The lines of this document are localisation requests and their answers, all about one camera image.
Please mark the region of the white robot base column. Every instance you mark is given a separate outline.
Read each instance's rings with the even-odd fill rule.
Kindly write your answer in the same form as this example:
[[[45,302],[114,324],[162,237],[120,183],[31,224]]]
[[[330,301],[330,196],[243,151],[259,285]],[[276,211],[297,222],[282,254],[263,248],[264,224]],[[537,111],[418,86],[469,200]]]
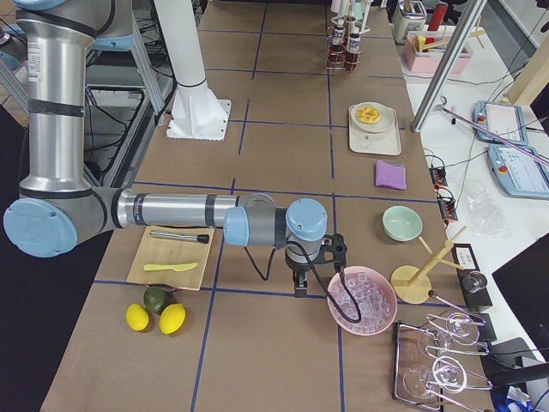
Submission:
[[[218,99],[208,86],[192,2],[160,0],[154,7],[177,83],[166,135],[223,140],[232,102]]]

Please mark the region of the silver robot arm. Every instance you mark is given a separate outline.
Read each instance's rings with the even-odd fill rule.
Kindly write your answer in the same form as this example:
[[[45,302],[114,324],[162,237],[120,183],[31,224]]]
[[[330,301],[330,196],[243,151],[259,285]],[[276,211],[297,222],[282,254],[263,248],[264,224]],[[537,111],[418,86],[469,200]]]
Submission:
[[[87,51],[102,40],[138,45],[129,1],[20,1],[17,24],[27,36],[29,173],[3,227],[21,251],[51,258],[103,232],[132,225],[209,227],[231,245],[283,250],[297,296],[308,273],[346,268],[347,248],[327,234],[327,213],[301,198],[287,208],[250,197],[134,193],[90,185],[83,176]]]

